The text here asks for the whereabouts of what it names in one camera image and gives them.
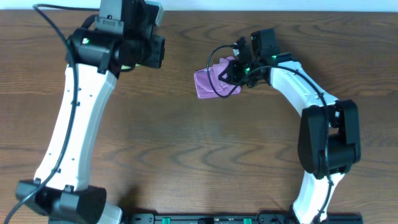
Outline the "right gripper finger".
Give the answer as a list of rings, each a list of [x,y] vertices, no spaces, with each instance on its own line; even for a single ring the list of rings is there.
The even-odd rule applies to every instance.
[[[248,63],[251,60],[251,51],[244,37],[240,37],[236,41],[237,47],[234,50],[235,56],[239,63]]]
[[[218,80],[227,84],[233,83],[233,66],[228,64],[227,67],[218,75]]]

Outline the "purple microfiber cloth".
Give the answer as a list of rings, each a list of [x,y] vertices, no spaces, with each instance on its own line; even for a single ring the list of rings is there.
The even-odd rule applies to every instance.
[[[234,85],[227,84],[224,81],[218,79],[218,75],[225,71],[229,61],[234,60],[234,57],[220,58],[219,63],[214,64],[209,68],[210,80],[215,88],[215,90],[223,96],[226,96],[233,88]],[[199,99],[207,98],[217,98],[218,95],[212,89],[208,75],[207,69],[198,70],[194,73],[195,87],[197,90],[197,97]]]

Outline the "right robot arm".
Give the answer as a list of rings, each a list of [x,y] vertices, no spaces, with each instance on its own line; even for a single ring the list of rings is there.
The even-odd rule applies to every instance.
[[[234,88],[264,82],[282,93],[300,116],[298,157],[304,169],[289,211],[254,217],[199,218],[199,223],[362,223],[361,215],[327,213],[338,183],[361,158],[358,107],[323,90],[290,52],[282,53],[272,30],[255,32],[229,45],[236,59],[217,79]]]

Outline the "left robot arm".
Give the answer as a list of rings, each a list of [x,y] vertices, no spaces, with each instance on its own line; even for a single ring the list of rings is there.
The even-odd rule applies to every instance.
[[[121,223],[123,211],[90,184],[94,143],[104,108],[123,66],[159,68],[165,39],[77,29],[66,41],[68,65],[62,104],[46,155],[16,197],[50,223]]]

